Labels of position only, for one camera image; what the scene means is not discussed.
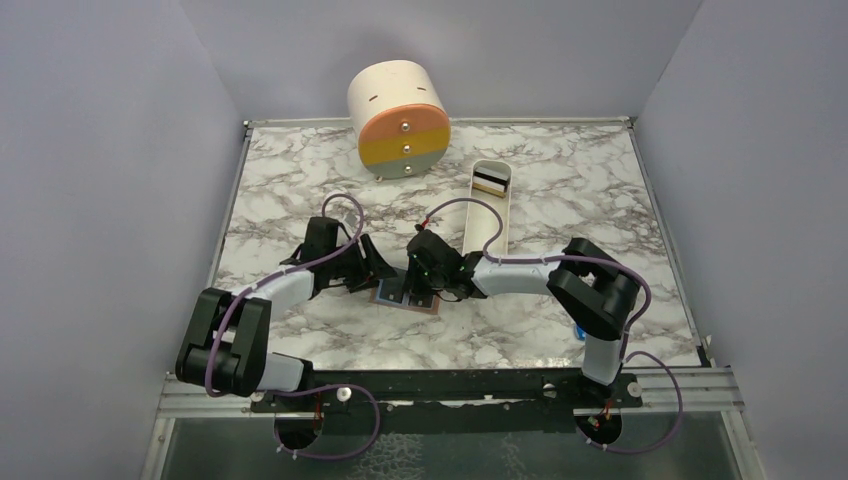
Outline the brown leather card holder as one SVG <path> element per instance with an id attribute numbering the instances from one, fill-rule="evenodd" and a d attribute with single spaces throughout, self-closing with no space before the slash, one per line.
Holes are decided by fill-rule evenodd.
<path id="1" fill-rule="evenodd" d="M 403 291 L 403 280 L 399 277 L 380 280 L 371 291 L 370 302 L 391 308 L 436 315 L 440 299 L 429 294 L 410 294 Z"/>

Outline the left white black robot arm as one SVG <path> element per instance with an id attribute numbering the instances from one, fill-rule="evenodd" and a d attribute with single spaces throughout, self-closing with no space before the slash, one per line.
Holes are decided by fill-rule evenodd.
<path id="1" fill-rule="evenodd" d="M 290 410 L 309 406 L 315 387 L 307 377 L 312 364 L 269 351 L 272 319 L 328 288 L 355 293 L 397 275 L 368 235 L 352 233 L 340 244 L 345 232 L 338 220 L 313 217 L 304 241 L 278 271 L 235 291 L 204 289 L 176 359 L 176 378 L 211 396 L 276 391 Z"/>

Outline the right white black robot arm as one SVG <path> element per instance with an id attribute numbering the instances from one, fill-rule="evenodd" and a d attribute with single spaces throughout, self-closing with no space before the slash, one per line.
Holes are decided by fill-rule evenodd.
<path id="1" fill-rule="evenodd" d="M 458 300 L 502 294 L 555 298 L 584 332 L 585 351 L 577 380 L 579 398 L 600 407 L 617 392 L 625 334 L 637 297 L 651 294 L 645 280 L 585 238 L 572 239 L 562 252 L 493 257 L 465 255 L 440 236 L 421 229 L 407 245 L 404 290 L 410 294 L 447 292 Z"/>

